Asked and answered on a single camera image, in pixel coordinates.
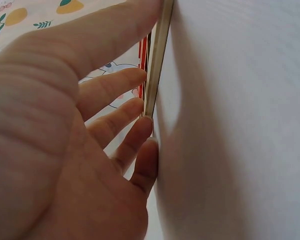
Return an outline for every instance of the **finger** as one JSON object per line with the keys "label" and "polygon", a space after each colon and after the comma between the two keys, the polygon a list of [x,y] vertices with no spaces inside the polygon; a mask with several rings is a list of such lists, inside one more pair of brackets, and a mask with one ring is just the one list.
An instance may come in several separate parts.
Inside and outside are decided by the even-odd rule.
{"label": "finger", "polygon": [[142,113],[143,109],[144,101],[142,99],[130,99],[112,113],[99,117],[87,129],[104,149],[122,129]]}
{"label": "finger", "polygon": [[68,89],[69,82],[81,80],[146,36],[159,16],[161,3],[162,0],[128,0],[64,24],[26,33],[0,53],[0,62],[18,65],[16,72],[21,66],[31,72],[45,72],[35,79],[76,95],[76,88]]}
{"label": "finger", "polygon": [[151,118],[142,117],[138,119],[111,156],[113,164],[123,175],[137,156],[142,144],[150,137],[152,131],[153,122]]}
{"label": "finger", "polygon": [[145,71],[129,68],[81,83],[77,108],[83,120],[90,119],[117,97],[140,86],[146,79]]}
{"label": "finger", "polygon": [[158,143],[150,138],[142,145],[136,158],[130,182],[140,188],[146,197],[149,196],[158,175],[158,157]]}

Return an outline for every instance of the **white wall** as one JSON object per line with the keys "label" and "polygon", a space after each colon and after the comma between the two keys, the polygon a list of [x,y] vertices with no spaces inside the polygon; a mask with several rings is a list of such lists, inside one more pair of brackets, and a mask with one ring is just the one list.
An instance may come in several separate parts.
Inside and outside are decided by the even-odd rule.
{"label": "white wall", "polygon": [[168,240],[300,240],[300,0],[175,0],[155,108]]}

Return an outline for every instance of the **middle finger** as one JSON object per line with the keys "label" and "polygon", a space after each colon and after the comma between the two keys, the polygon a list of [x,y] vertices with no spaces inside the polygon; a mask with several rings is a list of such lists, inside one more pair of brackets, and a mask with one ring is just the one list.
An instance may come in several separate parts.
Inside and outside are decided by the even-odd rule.
{"label": "middle finger", "polygon": [[76,107],[83,120],[87,121],[120,95],[140,86],[146,79],[146,72],[138,68],[95,77],[80,84]]}
{"label": "middle finger", "polygon": [[87,130],[104,149],[122,129],[142,113],[143,109],[144,101],[142,99],[130,99],[112,113],[99,117],[87,127]]}

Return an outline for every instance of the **wooden stick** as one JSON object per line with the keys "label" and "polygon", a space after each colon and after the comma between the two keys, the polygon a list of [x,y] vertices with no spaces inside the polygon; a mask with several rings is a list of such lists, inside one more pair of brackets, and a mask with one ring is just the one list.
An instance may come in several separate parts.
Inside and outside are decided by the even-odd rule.
{"label": "wooden stick", "polygon": [[151,34],[152,39],[148,62],[147,84],[144,96],[144,114],[150,117],[154,114],[173,5],[174,0],[164,0],[162,15]]}

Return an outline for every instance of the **fingernail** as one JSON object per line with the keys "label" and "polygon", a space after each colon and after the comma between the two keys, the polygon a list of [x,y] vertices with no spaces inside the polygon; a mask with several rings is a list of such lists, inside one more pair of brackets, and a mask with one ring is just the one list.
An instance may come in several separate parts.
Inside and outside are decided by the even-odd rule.
{"label": "fingernail", "polygon": [[148,119],[150,119],[150,120],[151,120],[151,122],[152,122],[152,123],[154,123],[154,119],[153,119],[152,117],[150,117],[150,116],[147,116],[147,115],[145,115],[144,117],[145,117],[145,118],[148,118]]}
{"label": "fingernail", "polygon": [[153,141],[153,142],[158,143],[158,140],[157,140],[155,137],[153,137],[153,136],[149,137],[149,138],[147,139],[147,141]]}

